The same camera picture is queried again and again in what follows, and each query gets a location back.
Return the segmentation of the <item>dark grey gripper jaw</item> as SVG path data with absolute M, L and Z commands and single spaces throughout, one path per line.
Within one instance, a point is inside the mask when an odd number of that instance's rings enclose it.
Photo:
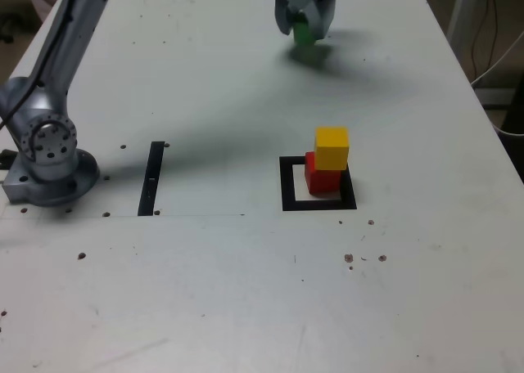
M 287 0 L 275 0 L 274 15 L 280 32 L 289 35 L 293 26 L 293 15 Z

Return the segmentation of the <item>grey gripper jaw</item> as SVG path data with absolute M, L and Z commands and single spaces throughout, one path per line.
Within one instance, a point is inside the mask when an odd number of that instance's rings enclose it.
M 307 26 L 314 40 L 326 37 L 332 23 L 336 0 L 285 0 L 287 20 L 294 29 Z

